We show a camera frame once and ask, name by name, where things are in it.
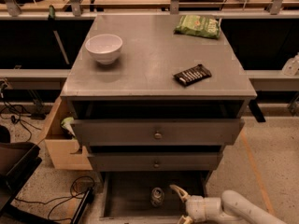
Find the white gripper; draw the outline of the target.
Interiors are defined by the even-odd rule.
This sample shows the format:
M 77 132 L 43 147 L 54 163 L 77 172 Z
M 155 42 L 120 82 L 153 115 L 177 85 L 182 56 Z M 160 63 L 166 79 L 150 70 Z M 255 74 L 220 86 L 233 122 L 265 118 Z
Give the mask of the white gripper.
M 189 193 L 172 184 L 170 189 L 173 190 L 186 206 L 187 216 L 181 216 L 178 224 L 194 224 L 205 221 L 214 221 L 222 224 L 222 207 L 220 198 L 204 198 L 202 196 L 190 196 Z

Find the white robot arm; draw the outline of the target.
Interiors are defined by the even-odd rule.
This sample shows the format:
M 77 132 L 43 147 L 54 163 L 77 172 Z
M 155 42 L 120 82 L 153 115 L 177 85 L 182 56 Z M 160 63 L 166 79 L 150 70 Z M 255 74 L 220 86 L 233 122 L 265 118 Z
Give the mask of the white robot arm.
M 170 188 L 186 207 L 186 215 L 179 219 L 178 224 L 287 224 L 233 190 L 224 191 L 220 198 L 209 198 L 190 195 L 174 184 Z

